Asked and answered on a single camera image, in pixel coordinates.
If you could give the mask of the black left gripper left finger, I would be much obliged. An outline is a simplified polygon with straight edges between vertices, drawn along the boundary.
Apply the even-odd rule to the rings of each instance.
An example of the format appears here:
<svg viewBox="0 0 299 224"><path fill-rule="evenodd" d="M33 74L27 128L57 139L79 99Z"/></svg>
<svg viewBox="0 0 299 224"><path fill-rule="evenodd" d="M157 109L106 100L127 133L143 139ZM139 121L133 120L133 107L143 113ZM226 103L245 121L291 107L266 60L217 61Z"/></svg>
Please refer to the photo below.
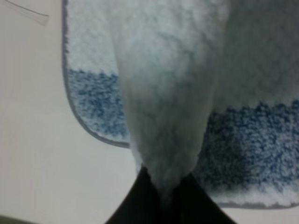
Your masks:
<svg viewBox="0 0 299 224"><path fill-rule="evenodd" d="M142 167L128 195L107 224L160 224L161 211L158 194Z"/></svg>

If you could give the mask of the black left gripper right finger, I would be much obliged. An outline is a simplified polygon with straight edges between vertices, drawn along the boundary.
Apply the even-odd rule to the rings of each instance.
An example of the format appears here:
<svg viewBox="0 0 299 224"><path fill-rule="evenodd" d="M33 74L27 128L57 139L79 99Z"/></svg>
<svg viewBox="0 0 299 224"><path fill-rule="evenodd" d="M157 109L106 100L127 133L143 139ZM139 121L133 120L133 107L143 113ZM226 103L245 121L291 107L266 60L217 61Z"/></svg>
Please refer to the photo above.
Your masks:
<svg viewBox="0 0 299 224"><path fill-rule="evenodd" d="M198 185L192 174L181 180L173 196L173 224L235 223Z"/></svg>

